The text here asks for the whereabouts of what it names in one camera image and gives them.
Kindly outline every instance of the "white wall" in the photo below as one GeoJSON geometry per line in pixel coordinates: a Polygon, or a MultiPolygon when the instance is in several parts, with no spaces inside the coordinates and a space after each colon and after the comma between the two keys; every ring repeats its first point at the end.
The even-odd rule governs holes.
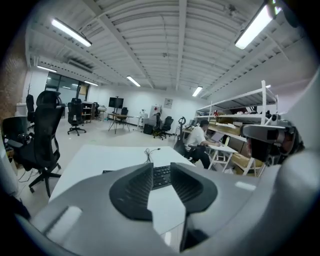
{"type": "MultiPolygon", "coordinates": [[[[116,97],[123,98],[123,107],[127,107],[130,116],[138,116],[142,109],[146,110],[149,115],[151,106],[162,105],[161,119],[164,120],[167,116],[171,116],[174,121],[171,125],[170,133],[175,133],[178,125],[178,120],[184,116],[186,121],[189,122],[196,114],[196,110],[209,105],[206,100],[187,97],[181,95],[176,91],[161,91],[146,88],[135,88],[125,86],[90,86],[87,100],[89,102],[98,102],[100,105],[107,107],[107,113],[111,113],[114,109],[108,107],[109,98],[116,97]],[[165,98],[173,99],[172,108],[164,108],[165,98]]],[[[137,118],[130,119],[131,124],[137,124],[137,118]]]]}
{"type": "Polygon", "coordinates": [[[29,94],[33,96],[34,100],[34,109],[36,109],[36,101],[41,92],[45,90],[47,77],[48,77],[48,71],[41,70],[39,68],[37,69],[31,69],[28,70],[25,81],[24,81],[24,87],[23,87],[23,93],[22,93],[22,99],[21,102],[26,102],[26,97],[28,95],[28,88],[30,85],[29,94]]]}

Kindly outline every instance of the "sign on wall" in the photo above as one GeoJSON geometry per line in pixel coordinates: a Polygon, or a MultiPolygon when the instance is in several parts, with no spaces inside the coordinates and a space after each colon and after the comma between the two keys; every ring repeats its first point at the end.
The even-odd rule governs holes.
{"type": "Polygon", "coordinates": [[[173,101],[174,100],[172,98],[165,98],[164,99],[164,108],[171,109],[173,101]]]}

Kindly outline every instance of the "ceiling beam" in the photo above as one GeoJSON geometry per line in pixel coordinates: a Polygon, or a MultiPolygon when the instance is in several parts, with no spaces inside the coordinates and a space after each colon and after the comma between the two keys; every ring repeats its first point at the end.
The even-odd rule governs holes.
{"type": "MultiPolygon", "coordinates": [[[[83,3],[89,8],[93,16],[99,16],[102,14],[102,10],[100,7],[93,1],[93,0],[82,0],[83,3]]],[[[150,85],[151,88],[154,88],[154,84],[148,75],[147,71],[145,68],[142,66],[140,60],[137,58],[136,54],[133,52],[127,41],[124,39],[122,34],[118,31],[118,29],[113,25],[112,21],[106,16],[106,15],[101,15],[98,17],[99,23],[102,25],[102,27],[111,33],[115,41],[118,43],[118,45],[128,54],[128,56],[132,59],[134,62],[135,66],[140,70],[140,72],[145,76],[146,80],[148,81],[148,84],[150,85]]]]}
{"type": "Polygon", "coordinates": [[[80,68],[77,68],[73,65],[70,65],[67,63],[68,59],[66,58],[56,58],[52,54],[47,52],[37,52],[33,49],[29,49],[30,56],[33,56],[33,59],[40,58],[40,61],[45,61],[47,63],[50,63],[51,65],[58,66],[60,68],[60,75],[71,77],[80,81],[83,81],[85,78],[91,79],[96,82],[100,82],[103,84],[113,85],[112,82],[107,80],[106,78],[99,76],[94,73],[87,72],[85,70],[82,70],[80,68]]]}
{"type": "Polygon", "coordinates": [[[187,0],[179,0],[179,44],[178,44],[178,65],[176,69],[175,90],[178,90],[180,72],[182,65],[182,55],[184,54],[185,34],[186,34],[187,0]]]}
{"type": "Polygon", "coordinates": [[[94,63],[95,65],[111,72],[112,74],[118,76],[121,81],[123,81],[124,84],[131,87],[131,84],[127,80],[127,78],[123,77],[120,73],[118,73],[116,70],[114,70],[112,67],[110,67],[107,64],[104,64],[101,60],[97,59],[95,56],[91,55],[89,52],[87,52],[85,49],[79,47],[78,45],[74,44],[73,42],[65,39],[63,36],[59,35],[58,33],[49,30],[48,28],[39,25],[39,24],[33,24],[31,26],[31,29],[36,32],[40,33],[51,40],[55,40],[56,42],[64,45],[64,47],[72,50],[73,52],[81,55],[83,58],[87,59],[88,61],[94,63]]]}
{"type": "MultiPolygon", "coordinates": [[[[287,22],[283,23],[279,28],[272,33],[272,38],[276,39],[279,43],[283,42],[288,36],[294,32],[296,29],[290,26],[287,22]]],[[[251,62],[271,51],[277,44],[274,40],[269,37],[266,38],[262,43],[260,43],[256,48],[254,48],[250,53],[248,53],[242,60],[240,60],[234,67],[229,69],[222,77],[217,81],[213,82],[210,86],[206,88],[206,92],[201,95],[201,98],[214,91],[215,87],[219,87],[221,84],[228,82],[235,75],[237,75],[242,69],[248,66],[251,62]]]]}

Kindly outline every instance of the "dark pants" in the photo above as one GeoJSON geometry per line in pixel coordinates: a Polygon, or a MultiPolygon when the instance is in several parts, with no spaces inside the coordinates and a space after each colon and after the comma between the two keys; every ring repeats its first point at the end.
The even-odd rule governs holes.
{"type": "Polygon", "coordinates": [[[201,161],[201,163],[203,164],[203,167],[205,169],[209,168],[210,165],[210,158],[208,156],[208,154],[205,152],[206,148],[204,146],[200,146],[197,149],[190,149],[191,152],[187,152],[187,156],[191,157],[192,160],[194,160],[195,162],[197,162],[198,160],[201,161]]]}

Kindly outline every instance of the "brick wall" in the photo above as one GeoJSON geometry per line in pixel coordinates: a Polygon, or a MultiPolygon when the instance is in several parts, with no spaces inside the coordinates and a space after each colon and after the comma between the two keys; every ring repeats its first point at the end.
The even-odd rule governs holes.
{"type": "Polygon", "coordinates": [[[16,112],[28,70],[25,55],[25,29],[21,29],[0,64],[0,123],[16,112]]]}

